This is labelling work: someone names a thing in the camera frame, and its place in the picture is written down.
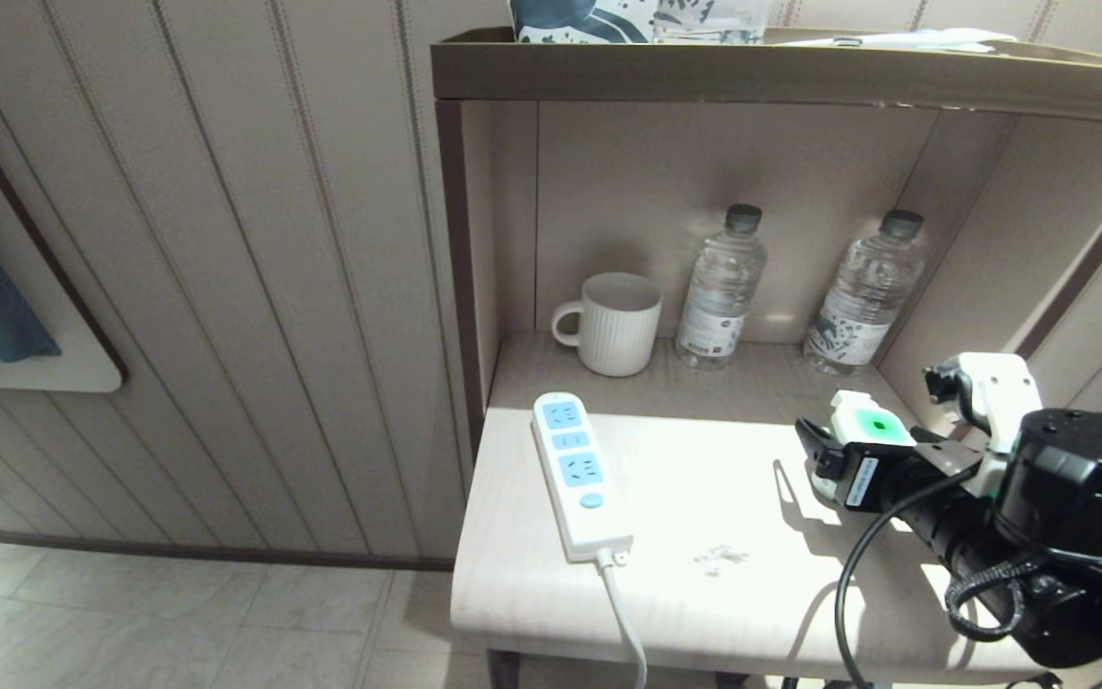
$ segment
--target power cord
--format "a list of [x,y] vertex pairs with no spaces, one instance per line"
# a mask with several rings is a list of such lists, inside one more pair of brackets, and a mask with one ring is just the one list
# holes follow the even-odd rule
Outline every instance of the power cord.
[[965,482],[968,478],[972,478],[977,467],[980,467],[979,463],[965,467],[959,474],[927,485],[927,487],[918,489],[916,493],[910,494],[910,496],[903,498],[899,503],[892,505],[890,509],[878,515],[878,518],[866,528],[866,531],[857,539],[857,545],[853,546],[853,551],[849,555],[849,559],[844,560],[844,568],[840,571],[840,581],[836,583],[836,645],[840,647],[840,659],[844,661],[844,669],[849,671],[849,677],[852,677],[853,683],[857,686],[857,689],[871,688],[869,681],[866,681],[866,678],[862,677],[861,670],[857,670],[857,661],[854,661],[852,649],[849,647],[849,632],[844,628],[844,602],[849,598],[849,583],[852,581],[854,569],[857,568],[857,561],[866,552],[866,548],[869,547],[874,537],[878,536],[878,531],[884,526],[887,526],[893,518],[896,518],[896,515],[909,509],[909,507],[919,502],[926,500],[928,497],[937,496],[943,489],[957,487],[957,485]]
[[1028,679],[1020,679],[1018,681],[1012,681],[1006,685],[1006,689],[1014,689],[1018,685],[1036,685],[1040,689],[1063,689],[1062,678],[1057,677],[1054,672],[1046,671],[1044,675],[1037,675]]
[[598,572],[603,575],[606,584],[606,594],[612,599],[612,607],[615,610],[615,620],[619,623],[619,631],[624,633],[624,640],[635,655],[635,689],[644,689],[644,683],[649,676],[649,661],[644,657],[644,646],[640,645],[640,637],[635,633],[631,618],[624,606],[624,598],[620,596],[620,585],[615,581],[615,552],[609,548],[598,550]]

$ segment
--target table leg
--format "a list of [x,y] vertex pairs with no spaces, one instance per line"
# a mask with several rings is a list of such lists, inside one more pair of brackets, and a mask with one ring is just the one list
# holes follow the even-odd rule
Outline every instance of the table leg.
[[487,649],[487,676],[490,689],[518,689],[521,655],[517,650]]
[[716,689],[741,689],[747,685],[749,675],[737,675],[733,671],[716,672]]

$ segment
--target white table top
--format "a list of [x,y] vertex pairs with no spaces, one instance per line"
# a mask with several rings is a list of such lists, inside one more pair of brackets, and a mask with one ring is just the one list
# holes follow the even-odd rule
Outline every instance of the white table top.
[[[871,518],[818,502],[792,426],[594,410],[591,419],[634,514],[618,580],[649,663],[847,677],[832,592]],[[529,423],[529,409],[487,411],[453,575],[454,627],[494,649],[626,661],[596,569],[565,562]],[[987,685],[1037,675],[1015,642],[975,644],[949,627],[948,572],[893,525],[850,590],[850,642],[866,677]],[[696,559],[714,548],[747,558],[710,572]],[[983,606],[980,618],[994,622]]]

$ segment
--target bottle cap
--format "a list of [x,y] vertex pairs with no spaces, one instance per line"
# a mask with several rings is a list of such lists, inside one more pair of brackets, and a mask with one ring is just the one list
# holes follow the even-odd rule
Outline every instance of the bottle cap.
[[892,211],[887,217],[883,218],[882,227],[878,227],[879,235],[895,236],[896,239],[912,239],[921,232],[925,218],[914,214],[912,211]]
[[765,213],[756,206],[747,204],[735,204],[730,206],[725,213],[725,227],[741,235],[754,235],[759,228],[759,222],[765,217]]

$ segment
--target baseboard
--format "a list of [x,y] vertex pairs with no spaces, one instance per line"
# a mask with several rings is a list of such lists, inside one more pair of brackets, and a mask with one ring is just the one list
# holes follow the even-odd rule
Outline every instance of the baseboard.
[[247,548],[205,548],[202,546],[158,546],[118,543],[114,540],[84,540],[61,536],[36,536],[0,531],[0,543],[40,546],[64,550],[89,550],[97,553],[152,555],[156,558],[192,560],[227,560],[227,562],[284,563],[285,566],[353,567],[370,569],[411,569],[453,571],[453,560],[445,558],[395,558],[386,555],[299,553],[292,550],[255,550]]

